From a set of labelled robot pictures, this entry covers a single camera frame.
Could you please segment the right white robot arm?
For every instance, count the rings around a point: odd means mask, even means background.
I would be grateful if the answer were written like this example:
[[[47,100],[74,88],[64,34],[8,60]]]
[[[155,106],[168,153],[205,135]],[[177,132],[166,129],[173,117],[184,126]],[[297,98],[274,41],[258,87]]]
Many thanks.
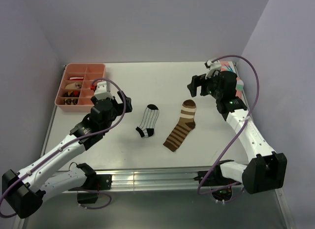
[[[211,95],[216,100],[218,112],[236,133],[233,141],[240,140],[249,161],[244,165],[217,159],[199,185],[202,186],[213,174],[217,184],[225,184],[230,179],[233,185],[243,184],[249,194],[282,188],[287,158],[283,153],[277,153],[260,134],[247,106],[236,96],[236,79],[236,73],[223,71],[210,77],[195,75],[187,85],[192,97],[200,87],[201,96]]]

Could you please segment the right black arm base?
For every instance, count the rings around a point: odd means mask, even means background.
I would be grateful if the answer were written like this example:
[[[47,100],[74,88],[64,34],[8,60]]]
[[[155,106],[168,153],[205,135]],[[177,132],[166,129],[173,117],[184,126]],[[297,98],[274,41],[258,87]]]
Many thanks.
[[[207,171],[198,171],[197,176],[194,177],[194,181],[198,181],[198,183],[201,183],[203,177]],[[224,178],[221,174],[220,170],[213,170],[211,174],[206,179],[205,183],[203,184],[203,187],[219,187],[219,186],[225,186],[235,183],[235,180],[230,178]],[[226,201],[230,200],[232,198],[232,187],[225,187],[222,190],[218,190],[212,193],[212,196],[215,200],[219,201]]]

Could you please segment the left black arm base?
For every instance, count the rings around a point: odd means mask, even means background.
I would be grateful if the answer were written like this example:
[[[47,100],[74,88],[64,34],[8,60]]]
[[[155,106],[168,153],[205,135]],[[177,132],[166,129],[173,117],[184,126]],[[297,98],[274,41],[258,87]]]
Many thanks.
[[[111,174],[96,174],[94,176],[89,176],[82,188],[92,191],[104,191],[111,189],[111,184]],[[100,196],[97,193],[77,193],[77,202],[80,204],[94,204],[99,198]]]

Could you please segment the brown striped sock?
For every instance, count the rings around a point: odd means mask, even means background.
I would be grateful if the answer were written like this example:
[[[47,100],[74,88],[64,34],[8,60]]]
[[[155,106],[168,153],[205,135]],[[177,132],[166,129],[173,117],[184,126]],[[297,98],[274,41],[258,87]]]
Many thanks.
[[[180,118],[163,145],[172,152],[180,148],[188,134],[195,128],[196,104],[187,99],[183,102]]]

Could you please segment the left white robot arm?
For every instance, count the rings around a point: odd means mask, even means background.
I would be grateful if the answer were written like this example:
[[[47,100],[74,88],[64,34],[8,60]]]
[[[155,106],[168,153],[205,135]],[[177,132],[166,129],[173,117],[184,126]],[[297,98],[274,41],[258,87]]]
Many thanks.
[[[132,111],[131,98],[118,92],[122,103],[115,98],[92,97],[94,106],[59,145],[36,162],[2,176],[1,201],[6,200],[21,219],[36,212],[43,202],[67,190],[97,193],[96,172],[86,163],[78,164],[63,174],[55,173],[74,157],[89,150],[114,127],[113,121]]]

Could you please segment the white black striped sock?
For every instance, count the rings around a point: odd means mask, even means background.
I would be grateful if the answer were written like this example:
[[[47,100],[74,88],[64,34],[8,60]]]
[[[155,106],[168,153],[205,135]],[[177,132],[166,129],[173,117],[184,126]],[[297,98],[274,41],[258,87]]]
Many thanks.
[[[159,109],[155,104],[147,105],[142,121],[139,126],[136,127],[137,132],[141,138],[151,137],[155,132],[155,125],[159,117]]]

